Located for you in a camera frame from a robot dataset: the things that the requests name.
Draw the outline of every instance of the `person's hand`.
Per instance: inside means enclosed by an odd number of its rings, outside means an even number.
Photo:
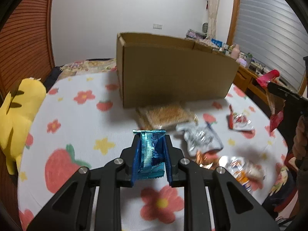
[[[293,139],[293,154],[294,156],[302,160],[306,156],[306,146],[307,146],[307,133],[305,131],[305,124],[304,124],[304,116],[301,116],[298,120],[296,131],[296,135]]]

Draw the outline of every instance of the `bottle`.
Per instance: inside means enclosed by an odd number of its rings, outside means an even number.
[[[238,59],[239,55],[240,55],[240,46],[238,44],[236,44],[235,47],[233,48],[232,52],[231,52],[231,58],[236,60],[236,59]]]

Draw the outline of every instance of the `gray roller blind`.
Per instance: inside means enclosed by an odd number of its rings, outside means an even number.
[[[241,0],[234,43],[299,89],[308,34],[285,0]]]

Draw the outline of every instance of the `white cloth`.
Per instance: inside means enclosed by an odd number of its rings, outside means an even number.
[[[92,169],[98,168],[119,157],[123,148],[131,146],[132,130],[138,129],[137,115],[135,109],[122,108],[117,83],[115,71],[79,75],[56,82],[47,94],[31,127],[33,141],[27,143],[24,149],[18,178],[18,206],[23,226],[26,227],[26,222],[53,196],[57,185],[64,183],[61,180],[69,178],[82,162],[88,163]],[[87,94],[78,94],[80,91],[87,91]],[[234,111],[245,111],[249,115],[255,127],[253,134],[243,135],[228,129],[229,104]],[[187,107],[197,114],[200,122],[206,120],[212,123],[224,144],[218,156],[243,156],[265,169],[263,188],[253,192],[261,204],[276,181],[276,165],[283,163],[283,156],[287,153],[278,130],[269,135],[266,128],[269,119],[234,85],[225,99],[188,102]],[[173,146],[187,154],[183,138],[175,132],[167,134]],[[157,210],[169,209],[164,215],[169,219],[164,219],[159,211],[153,216],[143,194],[148,194],[151,199],[158,196],[154,207]],[[170,195],[178,197],[171,197],[173,202],[168,202]],[[166,175],[137,181],[133,188],[122,188],[122,229],[183,230],[183,199],[184,190],[171,190]]]
[[[212,39],[216,37],[216,18],[218,13],[219,0],[208,0],[208,33]]]

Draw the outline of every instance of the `electrical outlet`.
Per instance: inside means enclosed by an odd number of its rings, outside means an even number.
[[[162,24],[156,24],[156,23],[154,23],[154,24],[153,24],[153,28],[162,29],[162,28],[163,28],[163,25],[162,25]]]

